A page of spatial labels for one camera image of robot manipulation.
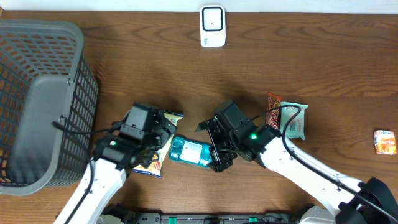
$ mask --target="black square outline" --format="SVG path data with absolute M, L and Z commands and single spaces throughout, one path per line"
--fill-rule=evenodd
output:
M 204 14 L 205 9 L 220 9 L 220 12 L 221 12 L 221 28 L 220 29 L 218 29 L 218 30 L 206 30 L 205 29 L 205 14 Z M 202 26 L 203 30 L 206 31 L 206 32 L 213 32 L 213 31 L 221 31 L 221 30 L 223 30 L 223 28 L 224 28 L 223 9 L 221 7 L 218 7 L 218 6 L 204 7 L 201 10 L 201 26 Z

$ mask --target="orange package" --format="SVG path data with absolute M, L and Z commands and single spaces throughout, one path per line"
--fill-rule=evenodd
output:
M 268 93 L 267 110 L 280 106 L 281 102 L 282 102 L 281 96 Z M 278 125 L 279 111 L 280 109 L 273 110 L 271 112 L 268 112 L 266 116 L 266 124 L 272 126 L 273 128 L 276 128 L 276 130 L 279 130 L 279 125 Z
M 397 154 L 394 132 L 378 130 L 374 132 L 374 147 L 378 154 Z

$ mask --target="candy wrapper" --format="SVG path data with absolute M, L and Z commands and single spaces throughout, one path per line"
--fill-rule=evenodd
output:
M 276 96 L 272 93 L 268 93 L 267 110 L 280 106 L 280 102 L 282 102 L 281 96 Z M 270 111 L 267 113 L 266 116 L 266 124 L 272 126 L 273 128 L 276 128 L 276 130 L 279 130 L 279 125 L 278 125 L 279 111 L 280 109 Z
M 304 110 L 308 108 L 308 105 L 301 105 L 298 103 L 282 102 L 282 106 L 285 105 L 295 105 L 301 107 L 301 112 L 289 123 L 289 127 L 286 129 L 286 137 L 288 138 L 302 138 L 305 140 L 304 136 Z M 287 120 L 291 118 L 299 109 L 294 107 L 282 108 L 280 116 L 280 130 L 285 128 Z
M 378 154 L 397 154 L 394 132 L 378 130 L 374 132 L 374 147 Z
M 164 116 L 166 117 L 166 119 L 168 119 L 174 125 L 177 125 L 177 121 L 180 120 L 181 118 L 183 118 L 182 115 L 170 114 L 170 113 L 166 113 L 166 112 L 164 113 Z M 138 174 L 153 175 L 157 178 L 160 178 L 161 177 L 160 170 L 162 169 L 162 164 L 163 164 L 164 158 L 166 157 L 167 152 L 169 151 L 170 146 L 172 144 L 172 139 L 173 139 L 173 136 L 170 137 L 170 139 L 167 141 L 167 143 L 164 145 L 164 147 L 162 149 L 159 149 L 157 151 L 157 153 L 159 154 L 158 161 L 151 163 L 148 168 L 144 168 L 141 165 L 138 165 L 133 169 L 133 171 Z

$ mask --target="white label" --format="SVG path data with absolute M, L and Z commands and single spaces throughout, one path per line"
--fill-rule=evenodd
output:
M 200 161 L 202 149 L 201 145 L 186 141 L 182 147 L 180 159 L 197 164 Z

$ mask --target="small orange snack packet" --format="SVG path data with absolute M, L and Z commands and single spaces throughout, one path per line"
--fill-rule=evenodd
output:
M 378 130 L 374 132 L 374 147 L 378 154 L 397 154 L 394 132 Z

